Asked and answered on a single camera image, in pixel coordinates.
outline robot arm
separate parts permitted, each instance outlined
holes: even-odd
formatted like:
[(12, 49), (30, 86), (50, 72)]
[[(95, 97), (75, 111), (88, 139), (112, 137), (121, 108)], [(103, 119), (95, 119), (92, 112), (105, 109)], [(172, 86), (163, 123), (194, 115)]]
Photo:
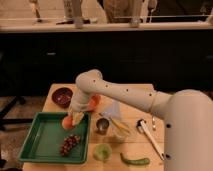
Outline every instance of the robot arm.
[(78, 91), (71, 101), (71, 108), (76, 112), (84, 111), (91, 94), (98, 93), (163, 119), (164, 104), (171, 96), (154, 90), (135, 89), (104, 81), (98, 70), (80, 74), (76, 79), (76, 85)]
[(165, 123), (164, 171), (213, 170), (213, 103), (200, 91), (162, 92), (129, 88), (102, 80), (98, 70), (80, 74), (71, 99), (75, 112), (85, 111), (99, 93), (149, 112)]

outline small bowl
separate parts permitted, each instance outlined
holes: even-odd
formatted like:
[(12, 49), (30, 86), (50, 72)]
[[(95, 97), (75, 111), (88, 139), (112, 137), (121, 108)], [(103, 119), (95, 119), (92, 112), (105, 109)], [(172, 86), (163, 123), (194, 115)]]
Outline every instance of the small bowl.
[(52, 100), (54, 103), (59, 105), (62, 108), (67, 108), (70, 105), (72, 98), (72, 90), (66, 87), (59, 88), (52, 94)]

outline table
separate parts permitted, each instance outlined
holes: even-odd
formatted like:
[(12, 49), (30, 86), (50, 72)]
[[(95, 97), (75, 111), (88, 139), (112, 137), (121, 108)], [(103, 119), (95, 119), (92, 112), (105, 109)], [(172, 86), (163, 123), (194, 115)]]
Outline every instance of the table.
[[(128, 86), (153, 89), (151, 84), (128, 84)], [(52, 84), (46, 102), (43, 107), (43, 112), (66, 112), (67, 109), (62, 109), (57, 106), (51, 99), (52, 93), (61, 87), (68, 87), (76, 91), (74, 84)], [(103, 111), (113, 102), (113, 99), (101, 95), (101, 102), (96, 110), (91, 113), (91, 128), (90, 139), (88, 146), (87, 161), (81, 165), (72, 164), (48, 164), (48, 163), (24, 163), (24, 171), (163, 171), (163, 162), (155, 152), (153, 146), (144, 134), (137, 132), (135, 125), (137, 120), (143, 118), (147, 121), (147, 126), (153, 134), (159, 145), (164, 147), (164, 124), (163, 121), (156, 118), (157, 130), (152, 130), (152, 116), (135, 109), (131, 106), (119, 103), (122, 120), (126, 122), (134, 130), (133, 136), (125, 139), (125, 142), (118, 141), (114, 136), (112, 130), (109, 128), (107, 135), (99, 135), (96, 133), (96, 121), (100, 118), (99, 113)], [(109, 143), (112, 147), (112, 155), (110, 159), (103, 163), (93, 158), (93, 150), (97, 144)], [(120, 159), (120, 152), (122, 152), (129, 159), (138, 159), (149, 157), (151, 160), (148, 166), (128, 166), (122, 163)]]

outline utensil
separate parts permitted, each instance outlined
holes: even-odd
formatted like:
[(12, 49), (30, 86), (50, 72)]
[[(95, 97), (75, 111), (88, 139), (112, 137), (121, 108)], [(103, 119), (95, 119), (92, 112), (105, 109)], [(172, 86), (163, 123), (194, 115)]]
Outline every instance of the utensil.
[(158, 153), (158, 155), (160, 156), (160, 158), (162, 160), (164, 160), (164, 154), (163, 154), (163, 150), (161, 149), (161, 147), (159, 146), (159, 144), (156, 142), (156, 140), (154, 139), (154, 137), (152, 136), (152, 134), (150, 133), (147, 125), (146, 125), (146, 121), (143, 119), (140, 119), (137, 122), (137, 129), (140, 133), (145, 133), (146, 136), (149, 138), (149, 140), (151, 141), (154, 149), (156, 150), (156, 152)]

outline chili pepper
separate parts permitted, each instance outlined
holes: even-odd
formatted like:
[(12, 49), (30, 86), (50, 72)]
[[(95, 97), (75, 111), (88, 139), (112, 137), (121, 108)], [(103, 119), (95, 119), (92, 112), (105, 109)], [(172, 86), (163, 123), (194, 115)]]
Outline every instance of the chili pepper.
[(121, 160), (126, 163), (126, 164), (130, 164), (130, 165), (148, 165), (150, 163), (149, 158), (142, 158), (142, 159), (137, 159), (137, 160), (130, 160), (124, 157), (124, 155), (122, 153), (120, 153), (121, 156)]

